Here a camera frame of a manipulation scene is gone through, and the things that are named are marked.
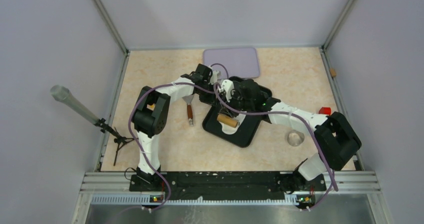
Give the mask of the wooden dough roller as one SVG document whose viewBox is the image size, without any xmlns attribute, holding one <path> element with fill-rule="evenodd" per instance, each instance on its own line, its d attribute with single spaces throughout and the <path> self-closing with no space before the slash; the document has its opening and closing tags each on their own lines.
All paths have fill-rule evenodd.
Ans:
<svg viewBox="0 0 424 224">
<path fill-rule="evenodd" d="M 216 120 L 231 128 L 237 128 L 239 126 L 239 121 L 235 119 L 233 113 L 226 107 L 219 108 Z"/>
</svg>

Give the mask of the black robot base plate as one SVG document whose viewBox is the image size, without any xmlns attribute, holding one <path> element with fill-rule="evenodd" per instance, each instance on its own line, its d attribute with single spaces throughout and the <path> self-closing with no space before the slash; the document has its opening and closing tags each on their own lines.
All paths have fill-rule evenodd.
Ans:
<svg viewBox="0 0 424 224">
<path fill-rule="evenodd" d="M 282 200 L 289 194 L 325 191 L 324 176 L 311 181 L 300 174 L 281 171 L 169 171 L 152 177 L 133 174 L 131 192 L 170 194 L 170 201 L 261 201 Z"/>
</svg>

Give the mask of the lilac rectangular tray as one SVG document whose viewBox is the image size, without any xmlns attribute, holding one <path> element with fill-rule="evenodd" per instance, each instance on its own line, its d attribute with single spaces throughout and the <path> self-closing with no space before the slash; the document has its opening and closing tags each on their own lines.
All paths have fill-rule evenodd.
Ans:
<svg viewBox="0 0 424 224">
<path fill-rule="evenodd" d="M 230 77 L 254 79 L 261 75 L 258 53 L 253 47 L 206 49 L 202 60 L 206 66 L 223 65 Z"/>
</svg>

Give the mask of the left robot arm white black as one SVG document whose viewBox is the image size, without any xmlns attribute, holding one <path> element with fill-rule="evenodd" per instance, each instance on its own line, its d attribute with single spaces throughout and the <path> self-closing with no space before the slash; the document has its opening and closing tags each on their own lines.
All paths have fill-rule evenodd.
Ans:
<svg viewBox="0 0 424 224">
<path fill-rule="evenodd" d="M 213 102 L 213 84 L 220 77 L 220 71 L 199 64 L 191 73 L 168 84 L 142 88 L 131 112 L 130 123 L 136 131 L 140 149 L 136 174 L 147 190 L 154 191 L 160 186 L 159 140 L 167 124 L 170 105 L 194 94 L 207 103 Z"/>
</svg>

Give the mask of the black baking tray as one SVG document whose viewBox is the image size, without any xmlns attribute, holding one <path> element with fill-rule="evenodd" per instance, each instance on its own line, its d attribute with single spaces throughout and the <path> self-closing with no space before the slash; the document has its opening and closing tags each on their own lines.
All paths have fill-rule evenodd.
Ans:
<svg viewBox="0 0 424 224">
<path fill-rule="evenodd" d="M 246 87 L 246 88 L 254 88 L 258 90 L 258 97 L 257 97 L 258 111 L 247 112 L 247 111 L 239 110 L 241 112 L 246 112 L 246 113 L 265 112 L 266 113 L 271 111 L 273 105 L 281 101 L 280 99 L 273 97 L 273 93 L 269 88 L 259 85 L 253 79 L 243 79 L 238 76 L 231 76 L 229 80 L 233 81 L 235 88 Z M 229 105 L 228 101 L 225 99 L 225 96 L 223 94 L 221 94 L 220 97 L 227 105 Z M 219 102 L 219 100 L 216 100 L 216 105 L 212 105 L 211 108 L 209 109 L 209 112 L 206 114 L 206 117 L 204 118 L 202 122 L 202 127 L 206 132 L 216 137 L 219 137 L 240 148 L 246 148 L 251 144 L 253 137 L 255 136 L 261 121 L 266 121 L 268 123 L 271 122 L 267 114 L 247 115 L 243 123 L 241 124 L 241 127 L 237 130 L 237 132 L 235 134 L 228 135 L 222 132 L 222 126 L 217 121 L 218 110 L 220 107 L 225 107 L 225 106 L 222 105 Z M 230 111 L 233 113 L 234 117 L 239 115 L 239 113 L 236 113 L 232 110 Z"/>
</svg>

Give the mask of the clear glass cup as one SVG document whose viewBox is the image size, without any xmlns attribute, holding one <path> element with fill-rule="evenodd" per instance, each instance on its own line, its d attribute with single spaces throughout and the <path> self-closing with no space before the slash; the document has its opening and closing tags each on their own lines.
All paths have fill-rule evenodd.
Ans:
<svg viewBox="0 0 424 224">
<path fill-rule="evenodd" d="M 305 135 L 297 130 L 291 130 L 285 139 L 290 146 L 298 147 L 305 141 Z"/>
</svg>

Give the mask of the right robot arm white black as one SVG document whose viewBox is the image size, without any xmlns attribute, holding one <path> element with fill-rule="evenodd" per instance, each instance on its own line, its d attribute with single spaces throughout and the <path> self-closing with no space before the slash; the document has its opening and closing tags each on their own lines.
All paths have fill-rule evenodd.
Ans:
<svg viewBox="0 0 424 224">
<path fill-rule="evenodd" d="M 252 79 L 235 84 L 229 79 L 214 84 L 220 103 L 230 112 L 245 116 L 259 116 L 274 125 L 284 125 L 311 138 L 317 153 L 303 161 L 293 172 L 293 184 L 307 190 L 314 179 L 328 172 L 340 171 L 362 147 L 358 135 L 340 112 L 312 113 L 298 109 L 274 98 Z"/>
</svg>

